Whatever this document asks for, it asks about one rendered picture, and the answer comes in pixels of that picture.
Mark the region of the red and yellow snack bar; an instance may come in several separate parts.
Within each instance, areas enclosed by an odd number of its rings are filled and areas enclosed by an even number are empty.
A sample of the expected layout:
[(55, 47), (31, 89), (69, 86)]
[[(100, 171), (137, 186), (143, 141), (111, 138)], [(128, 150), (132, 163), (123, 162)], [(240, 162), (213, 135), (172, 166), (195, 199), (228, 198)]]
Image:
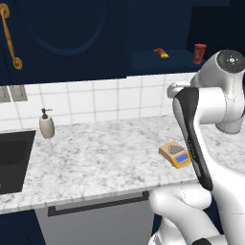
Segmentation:
[(168, 58), (168, 54), (161, 48), (154, 49), (154, 52), (160, 57), (160, 58)]

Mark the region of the dark blue base cabinet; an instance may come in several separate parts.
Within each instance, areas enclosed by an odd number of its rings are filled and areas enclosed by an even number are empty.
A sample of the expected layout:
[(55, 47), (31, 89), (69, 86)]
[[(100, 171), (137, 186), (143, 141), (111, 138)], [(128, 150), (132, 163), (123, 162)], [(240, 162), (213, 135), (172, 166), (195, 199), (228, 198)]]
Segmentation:
[(0, 245), (46, 245), (34, 210), (0, 214)]

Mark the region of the grey dishwasher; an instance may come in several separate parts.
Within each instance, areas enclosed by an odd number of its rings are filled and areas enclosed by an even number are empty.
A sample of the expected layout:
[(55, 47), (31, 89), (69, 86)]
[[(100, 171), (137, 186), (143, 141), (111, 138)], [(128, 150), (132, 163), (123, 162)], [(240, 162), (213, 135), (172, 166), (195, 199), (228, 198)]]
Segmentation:
[[(55, 206), (57, 210), (141, 196), (131, 193)], [(48, 208), (35, 211), (46, 245), (147, 245), (153, 212), (148, 200), (86, 212), (49, 217)]]

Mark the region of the black sink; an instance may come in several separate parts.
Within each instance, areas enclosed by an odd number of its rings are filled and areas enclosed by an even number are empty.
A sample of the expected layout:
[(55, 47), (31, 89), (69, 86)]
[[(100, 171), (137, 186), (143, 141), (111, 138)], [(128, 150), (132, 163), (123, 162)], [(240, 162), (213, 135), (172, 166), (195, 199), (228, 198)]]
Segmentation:
[(0, 195), (22, 190), (34, 136), (34, 130), (0, 134)]

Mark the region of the beige soap dispenser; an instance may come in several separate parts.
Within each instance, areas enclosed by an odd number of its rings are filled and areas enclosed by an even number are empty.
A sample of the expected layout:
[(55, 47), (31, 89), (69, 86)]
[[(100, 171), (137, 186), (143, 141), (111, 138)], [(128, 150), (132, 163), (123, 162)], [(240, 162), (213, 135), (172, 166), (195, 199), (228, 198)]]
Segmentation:
[(47, 114), (48, 109), (41, 109), (42, 116), (39, 118), (39, 129), (45, 139), (51, 139), (55, 135), (53, 118)]

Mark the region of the dark blue cabinet door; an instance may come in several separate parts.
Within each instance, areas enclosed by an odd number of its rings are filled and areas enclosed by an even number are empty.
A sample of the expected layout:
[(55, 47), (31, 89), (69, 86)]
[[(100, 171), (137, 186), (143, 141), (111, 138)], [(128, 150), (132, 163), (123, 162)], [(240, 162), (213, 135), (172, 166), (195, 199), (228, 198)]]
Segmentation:
[(125, 78), (127, 0), (0, 0), (14, 52), (12, 65), (0, 16), (0, 85)]

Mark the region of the dark blue wall cabinet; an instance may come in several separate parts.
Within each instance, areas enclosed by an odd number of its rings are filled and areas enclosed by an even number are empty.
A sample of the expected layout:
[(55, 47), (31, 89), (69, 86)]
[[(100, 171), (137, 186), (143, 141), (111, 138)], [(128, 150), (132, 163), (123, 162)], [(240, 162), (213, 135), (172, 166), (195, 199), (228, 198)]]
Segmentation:
[[(245, 0), (128, 0), (129, 74), (190, 73), (195, 44), (245, 56)], [(161, 48), (168, 58), (160, 58)]]

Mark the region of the grey wall outlet plate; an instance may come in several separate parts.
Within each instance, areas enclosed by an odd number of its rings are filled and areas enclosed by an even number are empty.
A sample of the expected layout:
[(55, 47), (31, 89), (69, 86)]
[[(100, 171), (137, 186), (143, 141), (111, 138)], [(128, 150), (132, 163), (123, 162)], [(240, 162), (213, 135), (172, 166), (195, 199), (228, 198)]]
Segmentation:
[(27, 101), (27, 94), (24, 85), (11, 85), (11, 98), (13, 101)]
[(0, 103), (1, 102), (10, 102), (11, 98), (9, 95), (8, 88), (6, 86), (0, 86)]

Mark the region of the red yogurt cup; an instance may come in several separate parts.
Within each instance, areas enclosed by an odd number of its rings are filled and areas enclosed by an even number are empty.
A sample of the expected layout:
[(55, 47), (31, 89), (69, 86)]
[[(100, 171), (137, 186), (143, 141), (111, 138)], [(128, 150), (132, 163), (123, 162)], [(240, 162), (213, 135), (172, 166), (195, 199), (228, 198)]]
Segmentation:
[(200, 64), (202, 62), (206, 47), (206, 44), (198, 43), (194, 45), (193, 62), (195, 64)]

